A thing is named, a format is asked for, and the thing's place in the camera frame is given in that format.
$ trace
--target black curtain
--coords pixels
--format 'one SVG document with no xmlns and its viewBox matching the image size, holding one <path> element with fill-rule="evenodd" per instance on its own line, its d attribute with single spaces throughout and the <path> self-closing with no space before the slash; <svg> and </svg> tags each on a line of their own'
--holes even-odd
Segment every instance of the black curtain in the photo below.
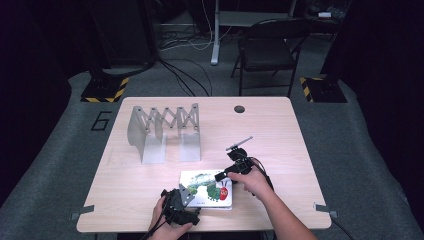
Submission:
<svg viewBox="0 0 424 240">
<path fill-rule="evenodd" d="M 0 204 L 43 147 L 71 95 L 70 73 L 48 38 L 24 1 L 2 1 Z"/>
<path fill-rule="evenodd" d="M 357 94 L 369 134 L 424 229 L 422 1 L 353 0 L 323 72 Z"/>
</svg>

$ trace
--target gray carpet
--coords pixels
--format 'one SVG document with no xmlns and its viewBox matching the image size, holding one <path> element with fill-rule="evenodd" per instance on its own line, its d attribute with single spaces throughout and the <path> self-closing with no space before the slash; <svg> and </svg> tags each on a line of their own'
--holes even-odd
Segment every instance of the gray carpet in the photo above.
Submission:
<svg viewBox="0 0 424 240">
<path fill-rule="evenodd" d="M 330 44 L 328 37 L 317 36 L 305 42 L 291 97 L 324 198 L 331 210 L 339 213 L 336 221 L 355 239 L 424 239 L 402 188 L 368 136 L 355 94 L 340 82 L 348 103 L 306 101 L 299 78 L 319 77 Z M 211 51 L 211 45 L 202 51 L 180 47 L 160 55 L 209 90 L 208 79 L 199 66 L 171 59 L 189 59 L 200 64 L 211 81 L 213 96 L 236 96 L 238 81 L 229 77 L 237 57 L 236 41 L 222 43 L 218 66 L 210 65 Z M 94 235 L 79 233 L 77 221 L 69 220 L 69 215 L 84 204 L 122 99 L 117 103 L 80 102 L 80 94 L 89 80 L 88 73 L 69 80 L 73 92 L 66 111 L 0 210 L 0 239 L 94 239 Z M 205 95 L 193 81 L 185 81 L 197 96 Z M 246 93 L 285 94 L 281 90 Z M 175 77 L 156 63 L 130 78 L 123 98 L 129 96 L 186 94 Z M 91 131 L 101 111 L 111 112 L 102 114 L 102 118 L 110 121 L 105 131 Z M 334 224 L 314 233 L 320 239 L 348 239 Z M 98 235 L 98 239 L 116 238 L 116 234 Z"/>
</svg>

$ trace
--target yellow and black warning tape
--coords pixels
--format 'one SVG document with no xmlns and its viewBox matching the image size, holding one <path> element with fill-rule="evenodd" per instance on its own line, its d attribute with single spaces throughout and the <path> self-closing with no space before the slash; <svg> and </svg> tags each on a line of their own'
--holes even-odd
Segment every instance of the yellow and black warning tape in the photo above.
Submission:
<svg viewBox="0 0 424 240">
<path fill-rule="evenodd" d="M 115 96 L 112 98 L 81 98 L 81 102 L 118 102 L 124 93 L 125 87 L 127 86 L 129 78 L 122 80 L 121 85 L 119 86 L 118 91 Z"/>
</svg>

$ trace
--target person's hand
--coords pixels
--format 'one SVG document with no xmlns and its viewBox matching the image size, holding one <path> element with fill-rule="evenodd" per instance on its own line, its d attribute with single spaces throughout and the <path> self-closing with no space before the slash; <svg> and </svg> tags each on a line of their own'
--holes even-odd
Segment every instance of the person's hand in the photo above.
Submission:
<svg viewBox="0 0 424 240">
<path fill-rule="evenodd" d="M 265 176 L 256 166 L 253 166 L 252 170 L 246 175 L 229 172 L 227 176 L 233 181 L 243 183 L 244 190 L 254 194 L 256 198 L 261 201 L 263 196 L 269 192 L 272 192 L 272 189 L 266 181 Z"/>
<path fill-rule="evenodd" d="M 165 201 L 165 196 L 158 200 L 156 206 L 153 208 L 152 221 L 150 222 L 149 230 L 153 228 L 153 226 L 158 221 L 161 213 L 162 213 L 162 205 Z M 161 221 L 158 226 L 162 225 L 165 222 L 165 216 L 162 216 Z M 186 233 L 191 227 L 193 227 L 193 223 L 187 223 L 182 226 L 172 227 L 168 223 L 164 223 L 160 228 L 158 228 L 153 235 L 149 238 L 151 240 L 177 240 L 184 233 Z"/>
</svg>

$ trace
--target person's right hand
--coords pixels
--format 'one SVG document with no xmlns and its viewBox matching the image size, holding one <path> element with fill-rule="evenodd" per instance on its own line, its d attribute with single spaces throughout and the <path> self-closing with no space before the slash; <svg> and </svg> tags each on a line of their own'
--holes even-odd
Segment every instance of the person's right hand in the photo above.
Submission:
<svg viewBox="0 0 424 240">
<path fill-rule="evenodd" d="M 227 176 L 233 181 L 243 183 L 244 190 L 253 193 L 261 201 L 263 196 L 268 194 L 270 191 L 272 192 L 272 189 L 268 185 L 265 176 L 256 166 L 253 166 L 252 170 L 246 175 L 229 172 Z"/>
</svg>

